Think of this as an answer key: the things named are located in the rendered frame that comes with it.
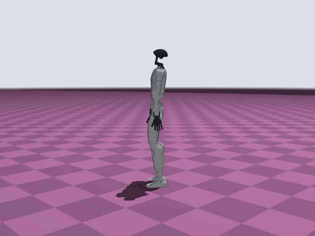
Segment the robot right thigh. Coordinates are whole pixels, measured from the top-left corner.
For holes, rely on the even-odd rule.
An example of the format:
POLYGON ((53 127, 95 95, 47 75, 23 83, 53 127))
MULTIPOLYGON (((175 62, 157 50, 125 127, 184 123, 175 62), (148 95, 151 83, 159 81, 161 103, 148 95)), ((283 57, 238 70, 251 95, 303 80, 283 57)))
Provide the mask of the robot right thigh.
MULTIPOLYGON (((158 138, 159 138, 159 127, 158 127, 158 138)), ((163 148, 163 150, 164 150, 164 145, 162 143, 158 142, 158 140, 157 140, 156 145, 161 146, 163 148)))

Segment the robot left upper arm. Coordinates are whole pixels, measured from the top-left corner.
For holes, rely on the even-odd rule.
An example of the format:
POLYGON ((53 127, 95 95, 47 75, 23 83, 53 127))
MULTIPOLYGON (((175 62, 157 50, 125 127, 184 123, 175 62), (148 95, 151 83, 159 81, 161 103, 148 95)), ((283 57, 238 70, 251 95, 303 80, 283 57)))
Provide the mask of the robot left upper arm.
POLYGON ((155 73, 155 86, 156 86, 156 90, 158 90, 159 95, 160 95, 160 91, 161 91, 161 85, 162 85, 162 79, 164 77, 164 71, 161 69, 157 69, 156 73, 155 73))

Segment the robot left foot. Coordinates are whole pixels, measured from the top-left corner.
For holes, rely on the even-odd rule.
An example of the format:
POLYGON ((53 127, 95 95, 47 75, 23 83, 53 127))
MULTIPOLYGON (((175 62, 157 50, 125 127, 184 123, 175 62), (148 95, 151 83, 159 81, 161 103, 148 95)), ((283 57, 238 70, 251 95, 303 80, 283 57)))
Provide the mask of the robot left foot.
POLYGON ((146 184, 146 187, 148 188, 157 188, 157 187, 167 187, 166 181, 161 181, 162 183, 158 183, 158 181, 146 184))

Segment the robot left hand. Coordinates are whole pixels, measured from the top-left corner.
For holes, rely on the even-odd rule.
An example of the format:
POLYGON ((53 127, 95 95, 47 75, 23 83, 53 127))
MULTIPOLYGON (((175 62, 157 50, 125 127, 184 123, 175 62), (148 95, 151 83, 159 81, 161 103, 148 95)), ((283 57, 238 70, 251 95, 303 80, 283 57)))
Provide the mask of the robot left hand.
MULTIPOLYGON (((154 114, 154 112, 153 112, 153 114, 154 114)), ((161 125, 161 128, 163 129, 162 123, 161 123, 161 120, 159 117, 160 117, 160 112, 159 112, 159 116, 154 115, 154 120, 153 120, 153 123, 151 125, 151 127, 153 127, 153 124, 155 125, 155 130, 156 130, 156 126, 157 126, 157 131, 158 131, 158 127, 159 127, 159 130, 161 130, 160 125, 161 125)))

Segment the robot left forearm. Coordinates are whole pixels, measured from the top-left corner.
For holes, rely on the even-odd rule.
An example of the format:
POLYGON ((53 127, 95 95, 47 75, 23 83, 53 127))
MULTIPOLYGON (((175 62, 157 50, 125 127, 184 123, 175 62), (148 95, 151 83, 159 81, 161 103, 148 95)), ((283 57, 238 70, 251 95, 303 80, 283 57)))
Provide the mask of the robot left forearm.
POLYGON ((159 92, 158 90, 153 90, 152 91, 152 95, 153 95, 153 110, 154 110, 154 115, 155 116, 159 116, 159 101, 160 101, 160 97, 159 97, 159 92))

